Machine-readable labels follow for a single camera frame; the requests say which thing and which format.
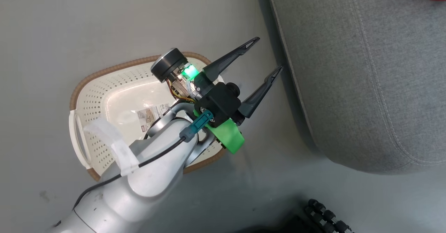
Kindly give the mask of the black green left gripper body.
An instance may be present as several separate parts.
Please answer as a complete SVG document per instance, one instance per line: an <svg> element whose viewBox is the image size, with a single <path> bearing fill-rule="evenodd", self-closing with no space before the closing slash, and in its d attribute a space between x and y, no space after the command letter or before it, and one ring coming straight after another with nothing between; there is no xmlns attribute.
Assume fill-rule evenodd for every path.
<svg viewBox="0 0 446 233"><path fill-rule="evenodd" d="M150 71L160 82L169 84L176 98L193 103L198 115L210 111L213 119L207 127L224 148L236 153L245 141L238 128L245 119L238 110L240 89L236 84L223 83L218 78L210 81L202 69L173 48L161 55Z"/></svg>

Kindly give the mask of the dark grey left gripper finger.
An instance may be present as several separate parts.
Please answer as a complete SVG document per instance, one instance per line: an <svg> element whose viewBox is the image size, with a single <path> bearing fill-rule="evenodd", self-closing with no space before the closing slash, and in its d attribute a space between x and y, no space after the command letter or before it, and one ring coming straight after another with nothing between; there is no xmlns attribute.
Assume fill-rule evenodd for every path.
<svg viewBox="0 0 446 233"><path fill-rule="evenodd" d="M252 116L266 93L268 93L269 89L272 87L277 76L281 73L282 69L283 66L274 69L274 71L266 76L263 83L241 103L238 110L244 117L250 118Z"/></svg>
<svg viewBox="0 0 446 233"><path fill-rule="evenodd" d="M223 55L221 58L218 58L214 62L212 62L209 65L205 66L202 69L202 72L205 74L207 79L209 79L210 81L213 82L213 81L217 80L218 76L231 63L233 63L241 55L244 55L260 39L261 39L260 37L254 37L254 38L250 39L249 41L247 41L244 44L240 45L239 47L235 48L231 52L228 52L227 54Z"/></svg>

